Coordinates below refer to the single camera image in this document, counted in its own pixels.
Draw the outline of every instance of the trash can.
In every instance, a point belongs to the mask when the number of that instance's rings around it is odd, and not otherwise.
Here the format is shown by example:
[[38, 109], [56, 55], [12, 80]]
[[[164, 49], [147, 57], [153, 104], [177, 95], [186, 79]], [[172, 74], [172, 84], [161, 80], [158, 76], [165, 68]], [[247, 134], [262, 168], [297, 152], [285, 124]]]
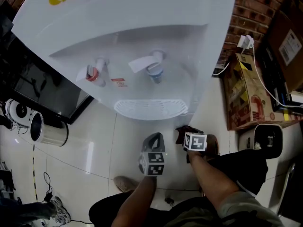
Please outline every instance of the trash can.
[[34, 112], [30, 124], [30, 136], [35, 142], [63, 146], [68, 138], [68, 126], [61, 121], [45, 122], [39, 112]]
[[282, 127], [277, 124], [259, 124], [239, 137], [239, 151], [258, 150], [265, 159], [277, 158], [283, 149]]

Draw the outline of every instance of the black pants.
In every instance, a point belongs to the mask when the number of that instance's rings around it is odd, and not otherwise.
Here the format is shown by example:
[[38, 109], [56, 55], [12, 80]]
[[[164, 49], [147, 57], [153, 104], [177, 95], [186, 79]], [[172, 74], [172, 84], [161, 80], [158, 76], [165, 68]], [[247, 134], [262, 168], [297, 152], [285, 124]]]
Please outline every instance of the black pants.
[[55, 214], [56, 207], [52, 203], [0, 206], [0, 226], [18, 227]]
[[[265, 182], [267, 173], [266, 160], [256, 150], [244, 150], [220, 156], [209, 163], [224, 172], [242, 191], [257, 195]], [[95, 203], [89, 210], [89, 219], [95, 227], [110, 227], [121, 205], [131, 193], [121, 193]], [[193, 207], [208, 209], [216, 215], [214, 207], [206, 197], [186, 200], [170, 211], [150, 208], [144, 226], [163, 226], [175, 219], [180, 213]]]

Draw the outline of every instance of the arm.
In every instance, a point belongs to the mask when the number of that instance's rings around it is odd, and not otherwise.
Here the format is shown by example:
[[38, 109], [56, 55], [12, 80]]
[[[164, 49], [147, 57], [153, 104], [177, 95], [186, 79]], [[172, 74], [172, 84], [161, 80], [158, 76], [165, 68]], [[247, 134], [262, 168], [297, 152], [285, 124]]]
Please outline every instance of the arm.
[[122, 204], [112, 227], [142, 226], [151, 205], [156, 185], [156, 177], [144, 177], [132, 195]]
[[203, 192], [218, 210], [226, 197], [239, 191], [238, 186], [223, 172], [208, 164], [200, 153], [188, 151], [188, 155]]

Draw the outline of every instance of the sleeve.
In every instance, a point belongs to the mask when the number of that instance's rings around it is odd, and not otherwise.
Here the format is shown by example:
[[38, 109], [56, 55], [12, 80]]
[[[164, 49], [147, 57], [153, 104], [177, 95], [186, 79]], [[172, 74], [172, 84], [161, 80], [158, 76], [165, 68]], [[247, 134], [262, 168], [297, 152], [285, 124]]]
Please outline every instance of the sleeve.
[[271, 210], [263, 207], [253, 196], [247, 192], [235, 192], [228, 196], [221, 204], [218, 215], [220, 218], [227, 217], [242, 211], [257, 211], [257, 217], [267, 220], [275, 227], [282, 227], [280, 218]]

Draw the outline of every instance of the white cable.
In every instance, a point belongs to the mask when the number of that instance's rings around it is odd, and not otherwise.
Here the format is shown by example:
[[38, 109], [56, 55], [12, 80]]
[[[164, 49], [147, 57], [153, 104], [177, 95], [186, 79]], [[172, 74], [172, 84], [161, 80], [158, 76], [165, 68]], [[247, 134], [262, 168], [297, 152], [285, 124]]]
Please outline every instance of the white cable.
[[283, 107], [286, 107], [286, 108], [303, 108], [303, 106], [292, 106], [292, 105], [284, 105], [284, 104], [282, 104], [282, 103], [280, 103], [268, 90], [267, 90], [267, 88], [265, 87], [265, 85], [263, 84], [263, 82], [262, 82], [262, 80], [261, 80], [261, 77], [260, 77], [260, 75], [259, 75], [259, 73], [258, 73], [258, 70], [257, 70], [257, 67], [256, 67], [256, 60], [255, 60], [255, 47], [252, 47], [252, 50], [253, 50], [253, 55], [254, 55], [254, 64], [255, 64], [255, 68], [256, 68], [256, 72], [257, 72], [257, 75], [258, 75], [258, 78], [259, 78], [259, 80], [260, 80], [260, 82], [261, 82], [261, 84], [262, 84], [262, 86], [265, 88], [265, 90], [269, 93], [269, 95], [271, 95], [272, 96], [272, 98], [274, 99], [274, 100], [276, 100], [277, 101], [277, 103], [278, 104], [280, 104], [280, 105], [282, 105]]
[[222, 72], [224, 72], [225, 69], [228, 67], [229, 63], [227, 64], [227, 66], [226, 66], [222, 71], [220, 71], [218, 74], [213, 74], [213, 76], [218, 76], [218, 75], [220, 75]]

